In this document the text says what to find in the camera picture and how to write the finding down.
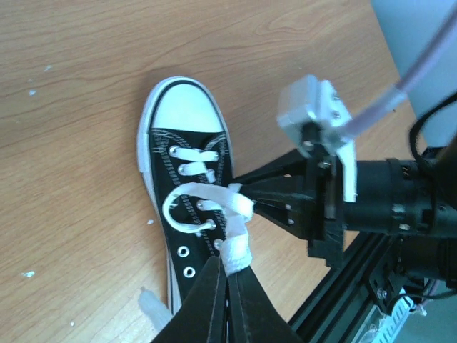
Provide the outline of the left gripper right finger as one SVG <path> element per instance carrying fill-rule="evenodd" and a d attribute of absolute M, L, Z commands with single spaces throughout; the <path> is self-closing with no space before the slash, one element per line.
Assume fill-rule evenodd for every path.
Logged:
<path fill-rule="evenodd" d="M 250 267 L 228 277 L 228 341 L 302 341 L 276 311 Z"/>

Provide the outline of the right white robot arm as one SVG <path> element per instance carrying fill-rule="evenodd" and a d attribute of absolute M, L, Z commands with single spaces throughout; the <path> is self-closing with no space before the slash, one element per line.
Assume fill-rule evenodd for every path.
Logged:
<path fill-rule="evenodd" d="M 237 178 L 255 212 L 308 243 L 308 255 L 343 264 L 347 231 L 392 236 L 405 274 L 456 286 L 456 147 L 427 149 L 410 161 L 358 161 L 356 198 L 344 199 L 343 160 L 326 128 L 298 127 L 299 146 Z"/>

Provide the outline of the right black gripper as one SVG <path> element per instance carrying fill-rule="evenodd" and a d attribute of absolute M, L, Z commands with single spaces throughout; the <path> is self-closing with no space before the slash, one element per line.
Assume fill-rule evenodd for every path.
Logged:
<path fill-rule="evenodd" d="M 307 160 L 296 150 L 236 177 L 254 211 L 293 236 L 308 241 L 308 255 L 327 267 L 343 264 L 341 164 L 329 156 Z"/>

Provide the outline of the white lace of sneaker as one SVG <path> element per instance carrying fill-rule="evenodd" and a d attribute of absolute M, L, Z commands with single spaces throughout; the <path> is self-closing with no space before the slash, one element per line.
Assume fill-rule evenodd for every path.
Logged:
<path fill-rule="evenodd" d="M 165 138 L 137 145 L 139 171 L 164 230 L 168 302 L 147 289 L 139 306 L 160 332 L 180 310 L 210 257 L 229 274 L 249 267 L 246 223 L 253 202 L 232 176 L 231 146 L 221 135 L 205 144 Z"/>

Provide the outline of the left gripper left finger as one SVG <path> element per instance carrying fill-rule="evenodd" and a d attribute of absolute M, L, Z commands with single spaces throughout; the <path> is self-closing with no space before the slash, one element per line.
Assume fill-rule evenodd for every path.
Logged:
<path fill-rule="evenodd" d="M 209 258 L 180 310 L 153 341 L 225 342 L 226 282 L 222 261 L 218 257 Z"/>

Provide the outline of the black canvas sneaker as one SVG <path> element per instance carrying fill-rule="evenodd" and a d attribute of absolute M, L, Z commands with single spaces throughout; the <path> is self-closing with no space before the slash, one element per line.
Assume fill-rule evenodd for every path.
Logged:
<path fill-rule="evenodd" d="M 184 76 L 160 81 L 144 105 L 136 152 L 164 231 L 168 308 L 175 314 L 226 237 L 224 214 L 199 195 L 233 177 L 229 131 L 211 92 Z"/>

